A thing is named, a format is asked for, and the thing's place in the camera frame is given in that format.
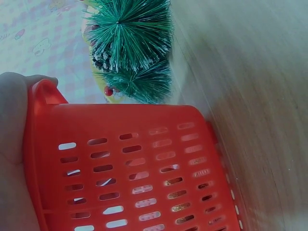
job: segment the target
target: artificial pine tree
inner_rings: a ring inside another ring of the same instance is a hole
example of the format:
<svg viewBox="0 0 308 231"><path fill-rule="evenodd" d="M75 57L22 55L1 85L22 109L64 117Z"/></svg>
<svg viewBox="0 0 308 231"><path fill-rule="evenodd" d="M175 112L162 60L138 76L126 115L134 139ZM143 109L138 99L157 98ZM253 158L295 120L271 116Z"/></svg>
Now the artificial pine tree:
<svg viewBox="0 0 308 231"><path fill-rule="evenodd" d="M170 94L170 0L90 0L92 61L106 83L141 103Z"/></svg>

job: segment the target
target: wooden tabletop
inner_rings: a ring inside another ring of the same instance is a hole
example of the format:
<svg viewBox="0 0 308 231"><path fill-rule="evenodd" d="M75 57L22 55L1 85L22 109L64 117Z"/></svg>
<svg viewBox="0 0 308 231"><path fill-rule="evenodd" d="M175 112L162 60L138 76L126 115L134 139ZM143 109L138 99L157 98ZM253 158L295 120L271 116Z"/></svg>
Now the wooden tabletop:
<svg viewBox="0 0 308 231"><path fill-rule="evenodd" d="M213 122L244 230L308 230L307 1L171 2L170 103Z"/></svg>

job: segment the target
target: patterned tablecloth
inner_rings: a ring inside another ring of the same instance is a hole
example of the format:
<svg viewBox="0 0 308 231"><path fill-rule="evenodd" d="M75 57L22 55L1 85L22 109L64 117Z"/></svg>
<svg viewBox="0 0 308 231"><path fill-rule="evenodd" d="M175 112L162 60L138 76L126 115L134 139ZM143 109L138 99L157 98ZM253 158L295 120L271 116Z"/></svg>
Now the patterned tablecloth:
<svg viewBox="0 0 308 231"><path fill-rule="evenodd" d="M81 35L85 9L76 0L0 0L0 72L57 77L70 103L107 103Z"/></svg>

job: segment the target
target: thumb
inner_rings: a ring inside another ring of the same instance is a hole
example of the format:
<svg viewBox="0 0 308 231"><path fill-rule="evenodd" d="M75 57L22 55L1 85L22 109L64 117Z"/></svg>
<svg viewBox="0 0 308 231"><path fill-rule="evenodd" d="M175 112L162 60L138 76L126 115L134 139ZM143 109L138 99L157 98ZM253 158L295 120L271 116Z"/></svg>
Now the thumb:
<svg viewBox="0 0 308 231"><path fill-rule="evenodd" d="M42 75L33 75L33 76L27 76L25 78L26 80L26 85L29 88L30 86L36 84L37 82L40 82L43 79L48 79L51 82L53 82L56 86L58 85L58 79L53 78L53 77L48 77L48 76L42 76Z"/></svg>

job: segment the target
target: pine cone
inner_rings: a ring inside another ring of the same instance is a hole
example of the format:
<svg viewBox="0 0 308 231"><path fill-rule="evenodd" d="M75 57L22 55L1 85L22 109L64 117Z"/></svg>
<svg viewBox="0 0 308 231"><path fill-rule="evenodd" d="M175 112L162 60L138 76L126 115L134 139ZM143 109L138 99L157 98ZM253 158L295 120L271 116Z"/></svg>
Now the pine cone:
<svg viewBox="0 0 308 231"><path fill-rule="evenodd" d="M110 72L110 58L111 58L112 45L108 46L102 53L97 54L97 50L93 48L92 52L92 63L93 65L101 70L102 72Z"/></svg>

